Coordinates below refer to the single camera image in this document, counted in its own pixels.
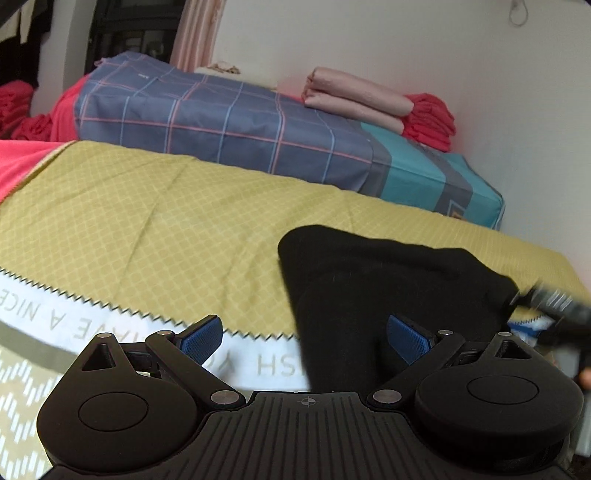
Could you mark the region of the pink curtain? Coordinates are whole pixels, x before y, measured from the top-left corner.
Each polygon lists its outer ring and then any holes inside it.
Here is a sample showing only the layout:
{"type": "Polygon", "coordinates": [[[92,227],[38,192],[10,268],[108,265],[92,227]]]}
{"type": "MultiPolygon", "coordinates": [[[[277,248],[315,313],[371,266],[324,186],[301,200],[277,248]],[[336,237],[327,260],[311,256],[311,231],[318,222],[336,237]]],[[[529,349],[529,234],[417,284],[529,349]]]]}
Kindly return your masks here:
{"type": "Polygon", "coordinates": [[[185,2],[170,58],[172,66],[193,72],[211,64],[224,6],[224,0],[185,2]]]}

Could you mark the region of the red folded cloth on quilt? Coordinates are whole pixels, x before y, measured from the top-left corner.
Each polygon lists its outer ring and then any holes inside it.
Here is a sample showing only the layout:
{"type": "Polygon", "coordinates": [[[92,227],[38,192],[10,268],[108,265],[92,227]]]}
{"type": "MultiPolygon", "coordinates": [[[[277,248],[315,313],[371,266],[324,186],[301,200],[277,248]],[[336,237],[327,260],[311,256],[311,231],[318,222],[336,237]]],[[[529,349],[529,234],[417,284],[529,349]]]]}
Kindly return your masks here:
{"type": "Polygon", "coordinates": [[[451,140],[456,135],[455,117],[447,104],[429,94],[407,95],[413,103],[412,111],[402,119],[402,136],[438,151],[451,151],[451,140]]]}

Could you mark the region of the blue plaid folded quilt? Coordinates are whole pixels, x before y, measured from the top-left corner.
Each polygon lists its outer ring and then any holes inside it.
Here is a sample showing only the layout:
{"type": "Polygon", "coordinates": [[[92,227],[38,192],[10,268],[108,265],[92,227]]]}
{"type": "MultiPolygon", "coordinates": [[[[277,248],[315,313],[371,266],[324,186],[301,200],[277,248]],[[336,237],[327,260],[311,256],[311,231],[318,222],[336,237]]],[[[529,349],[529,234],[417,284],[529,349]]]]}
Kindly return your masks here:
{"type": "Polygon", "coordinates": [[[459,154],[135,52],[101,60],[73,111],[82,140],[332,185],[492,229],[505,212],[459,154]]]}

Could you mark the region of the pink red fleece blanket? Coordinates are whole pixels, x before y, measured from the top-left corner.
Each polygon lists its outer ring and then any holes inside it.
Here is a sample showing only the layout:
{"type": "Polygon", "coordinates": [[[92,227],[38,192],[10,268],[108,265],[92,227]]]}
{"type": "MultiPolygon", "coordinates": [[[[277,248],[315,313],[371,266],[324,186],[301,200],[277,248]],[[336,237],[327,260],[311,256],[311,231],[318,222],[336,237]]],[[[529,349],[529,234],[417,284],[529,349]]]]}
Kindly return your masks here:
{"type": "Polygon", "coordinates": [[[52,110],[44,114],[52,119],[48,141],[1,139],[1,200],[5,200],[52,151],[79,139],[74,104],[87,79],[85,75],[68,88],[52,110]]]}

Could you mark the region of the pink folded sheets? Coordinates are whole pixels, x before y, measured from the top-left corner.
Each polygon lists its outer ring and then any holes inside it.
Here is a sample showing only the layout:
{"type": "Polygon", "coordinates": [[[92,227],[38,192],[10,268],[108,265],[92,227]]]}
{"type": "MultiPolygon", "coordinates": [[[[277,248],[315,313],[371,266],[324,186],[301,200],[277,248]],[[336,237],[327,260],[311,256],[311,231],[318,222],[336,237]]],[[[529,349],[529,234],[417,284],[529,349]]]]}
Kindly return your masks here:
{"type": "Polygon", "coordinates": [[[325,67],[308,75],[301,95],[304,106],[369,123],[401,135],[403,118],[414,103],[394,90],[358,76],[325,67]]]}

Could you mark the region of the yellow patterned bed cover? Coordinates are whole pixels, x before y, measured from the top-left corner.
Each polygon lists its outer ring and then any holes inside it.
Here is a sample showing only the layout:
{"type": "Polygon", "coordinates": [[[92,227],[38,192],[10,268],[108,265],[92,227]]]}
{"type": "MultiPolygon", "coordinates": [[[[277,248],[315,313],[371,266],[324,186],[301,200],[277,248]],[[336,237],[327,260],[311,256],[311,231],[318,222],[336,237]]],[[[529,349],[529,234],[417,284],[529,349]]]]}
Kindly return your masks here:
{"type": "Polygon", "coordinates": [[[589,302],[559,254],[335,187],[106,143],[45,157],[1,204],[1,317],[75,359],[43,401],[51,479],[566,479],[584,411],[573,378],[505,331],[468,341],[403,411],[314,392],[277,246],[321,225],[460,248],[589,302]],[[221,318],[204,368],[245,397],[208,409],[145,348],[221,318]]]}

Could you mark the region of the dark window frame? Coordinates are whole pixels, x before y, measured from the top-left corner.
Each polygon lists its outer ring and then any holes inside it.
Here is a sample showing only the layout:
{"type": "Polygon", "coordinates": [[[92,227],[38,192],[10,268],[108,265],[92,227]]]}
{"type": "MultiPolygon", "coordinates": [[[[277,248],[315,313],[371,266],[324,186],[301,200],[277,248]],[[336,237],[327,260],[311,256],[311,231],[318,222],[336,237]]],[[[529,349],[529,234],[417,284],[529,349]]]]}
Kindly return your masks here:
{"type": "Polygon", "coordinates": [[[102,0],[95,6],[84,73],[126,51],[168,63],[184,0],[102,0]]]}

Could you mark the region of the hanging clothes on rack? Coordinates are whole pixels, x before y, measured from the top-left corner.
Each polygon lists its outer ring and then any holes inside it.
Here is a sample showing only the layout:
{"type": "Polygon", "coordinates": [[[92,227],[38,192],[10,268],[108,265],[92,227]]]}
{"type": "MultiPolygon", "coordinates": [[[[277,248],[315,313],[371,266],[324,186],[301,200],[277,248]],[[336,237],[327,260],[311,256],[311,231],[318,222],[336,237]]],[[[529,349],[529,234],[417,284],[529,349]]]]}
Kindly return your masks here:
{"type": "Polygon", "coordinates": [[[23,81],[39,86],[41,43],[50,32],[53,1],[26,1],[1,26],[1,84],[23,81]]]}

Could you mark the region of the red blanket pile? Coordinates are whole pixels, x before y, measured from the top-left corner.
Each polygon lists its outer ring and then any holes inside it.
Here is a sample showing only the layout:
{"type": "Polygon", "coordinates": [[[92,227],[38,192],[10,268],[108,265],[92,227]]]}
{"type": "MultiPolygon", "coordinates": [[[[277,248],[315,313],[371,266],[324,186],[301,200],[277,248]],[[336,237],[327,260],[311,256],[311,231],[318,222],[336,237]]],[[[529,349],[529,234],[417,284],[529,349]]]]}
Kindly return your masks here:
{"type": "Polygon", "coordinates": [[[21,80],[1,86],[1,139],[48,141],[52,119],[30,114],[34,88],[21,80]]]}

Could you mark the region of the black pants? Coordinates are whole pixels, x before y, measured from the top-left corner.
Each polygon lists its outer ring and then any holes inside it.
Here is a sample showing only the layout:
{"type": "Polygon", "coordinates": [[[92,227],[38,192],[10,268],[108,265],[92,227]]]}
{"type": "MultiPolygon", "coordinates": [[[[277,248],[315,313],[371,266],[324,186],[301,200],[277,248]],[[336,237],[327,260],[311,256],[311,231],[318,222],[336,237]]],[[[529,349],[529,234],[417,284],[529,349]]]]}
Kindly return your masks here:
{"type": "Polygon", "coordinates": [[[403,317],[430,333],[489,341],[508,328],[515,282],[460,248],[370,239],[321,225],[298,227],[277,246],[314,392],[368,394],[406,364],[387,339],[403,317]]]}

